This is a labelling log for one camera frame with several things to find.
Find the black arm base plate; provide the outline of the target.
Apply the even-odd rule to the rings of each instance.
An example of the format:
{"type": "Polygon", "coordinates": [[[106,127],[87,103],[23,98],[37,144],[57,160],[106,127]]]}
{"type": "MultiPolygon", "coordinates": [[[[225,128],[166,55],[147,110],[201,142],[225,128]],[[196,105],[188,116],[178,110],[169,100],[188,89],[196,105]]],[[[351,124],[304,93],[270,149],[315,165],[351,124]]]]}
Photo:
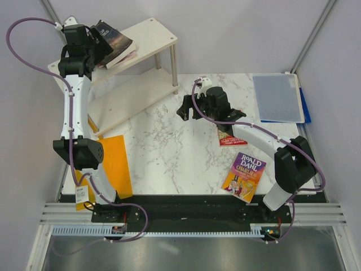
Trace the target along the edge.
{"type": "Polygon", "coordinates": [[[290,208],[270,211],[260,196],[246,204],[231,195],[134,195],[122,207],[96,204],[92,222],[127,223],[131,231],[221,232],[246,231],[251,224],[287,224],[290,208]]]}

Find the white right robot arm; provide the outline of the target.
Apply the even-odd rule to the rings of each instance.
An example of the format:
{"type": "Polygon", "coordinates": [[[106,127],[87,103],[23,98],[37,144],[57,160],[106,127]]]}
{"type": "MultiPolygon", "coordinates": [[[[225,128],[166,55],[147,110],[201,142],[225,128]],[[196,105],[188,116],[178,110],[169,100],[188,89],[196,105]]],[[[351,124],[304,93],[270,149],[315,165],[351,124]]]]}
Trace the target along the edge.
{"type": "Polygon", "coordinates": [[[184,121],[204,118],[213,122],[219,130],[247,141],[273,159],[276,183],[263,197],[264,204],[258,208],[258,215],[264,222],[277,218],[278,209],[320,172],[304,137],[283,139],[253,124],[245,113],[231,107],[221,87],[211,87],[204,94],[185,95],[177,115],[184,121]]]}

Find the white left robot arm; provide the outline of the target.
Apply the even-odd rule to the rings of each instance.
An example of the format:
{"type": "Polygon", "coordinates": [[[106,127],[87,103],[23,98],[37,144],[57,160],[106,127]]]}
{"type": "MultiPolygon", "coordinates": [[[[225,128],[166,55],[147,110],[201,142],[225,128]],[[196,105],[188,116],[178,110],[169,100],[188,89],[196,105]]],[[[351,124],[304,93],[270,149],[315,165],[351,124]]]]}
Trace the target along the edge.
{"type": "Polygon", "coordinates": [[[113,49],[95,27],[65,26],[66,45],[58,64],[58,79],[64,83],[64,125],[60,139],[53,141],[55,152],[70,166],[73,182],[79,187],[88,178],[98,204],[107,206],[104,215],[112,222],[123,218],[124,209],[115,203],[117,192],[103,166],[103,145],[91,139],[88,124],[88,94],[94,68],[113,49]],[[82,179],[76,177],[81,172],[82,179]]]}

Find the dark Tale of Two Cities book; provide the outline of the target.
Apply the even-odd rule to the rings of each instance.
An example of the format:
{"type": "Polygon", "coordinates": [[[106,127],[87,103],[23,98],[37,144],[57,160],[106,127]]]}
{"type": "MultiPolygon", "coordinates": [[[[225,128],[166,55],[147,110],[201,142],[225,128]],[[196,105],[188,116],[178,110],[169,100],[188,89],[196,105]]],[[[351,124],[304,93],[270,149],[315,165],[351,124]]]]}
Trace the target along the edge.
{"type": "Polygon", "coordinates": [[[135,42],[132,39],[106,22],[99,20],[95,27],[113,48],[113,52],[100,62],[100,64],[106,66],[106,69],[113,67],[128,54],[137,50],[135,42]]]}

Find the Taming of the Shrew book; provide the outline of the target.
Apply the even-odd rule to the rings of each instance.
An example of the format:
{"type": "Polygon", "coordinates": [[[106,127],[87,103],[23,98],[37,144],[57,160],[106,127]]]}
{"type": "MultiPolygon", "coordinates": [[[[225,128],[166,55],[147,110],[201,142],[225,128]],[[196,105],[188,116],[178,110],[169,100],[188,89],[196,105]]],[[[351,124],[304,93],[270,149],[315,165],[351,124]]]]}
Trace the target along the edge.
{"type": "MultiPolygon", "coordinates": [[[[138,55],[137,52],[136,52],[136,51],[133,51],[132,53],[128,54],[126,57],[124,57],[123,59],[121,59],[119,62],[117,62],[117,64],[118,64],[118,63],[126,62],[126,61],[128,61],[128,60],[130,60],[130,59],[133,59],[133,58],[135,58],[137,55],[138,55]]],[[[106,66],[105,66],[105,65],[102,65],[102,64],[98,64],[98,68],[106,68],[106,66]]]]}

